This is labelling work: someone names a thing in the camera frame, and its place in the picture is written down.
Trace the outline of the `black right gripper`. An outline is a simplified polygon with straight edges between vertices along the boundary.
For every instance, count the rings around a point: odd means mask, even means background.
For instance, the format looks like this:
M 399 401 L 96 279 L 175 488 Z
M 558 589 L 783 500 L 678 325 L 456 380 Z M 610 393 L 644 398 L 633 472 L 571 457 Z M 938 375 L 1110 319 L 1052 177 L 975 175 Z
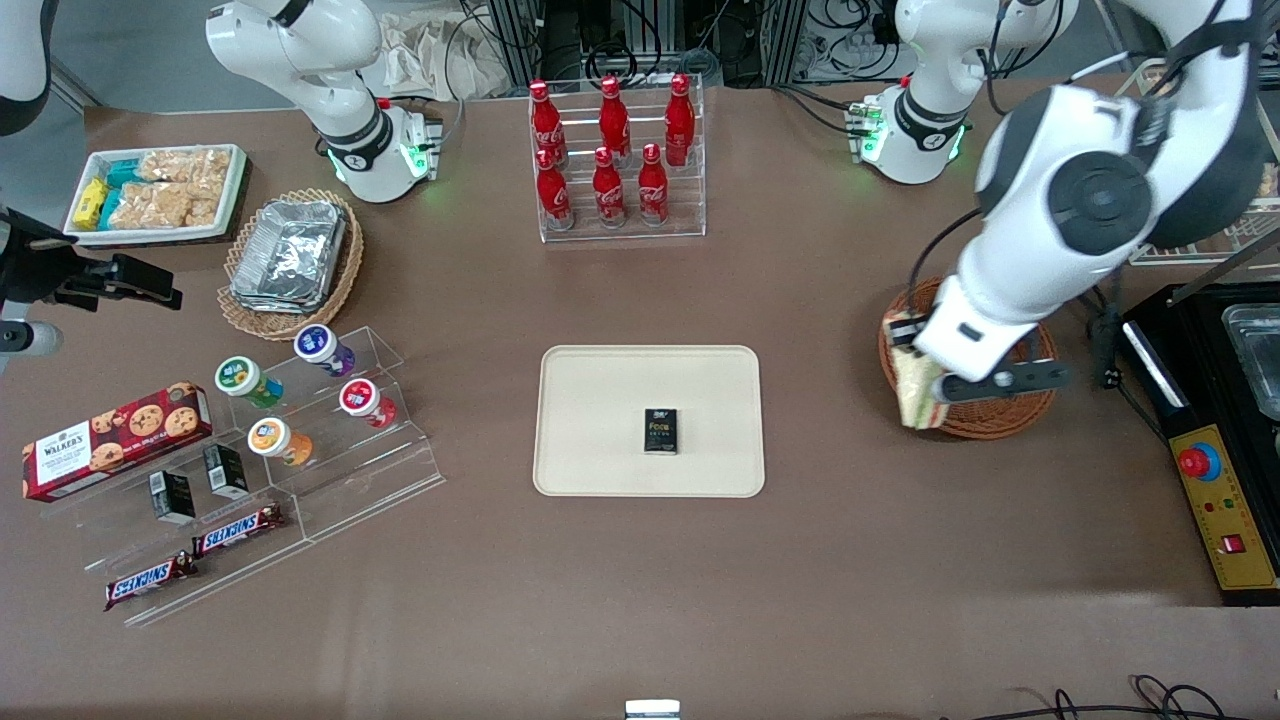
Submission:
M 81 256 L 76 238 L 24 213 L 3 209 L 8 232 L 1 260 L 4 304 L 69 304 L 96 309 L 101 299 L 129 299 L 165 309 L 182 309 L 183 293 L 173 290 L 173 273 L 125 254 L 113 255 L 118 293 L 95 275 L 101 261 Z

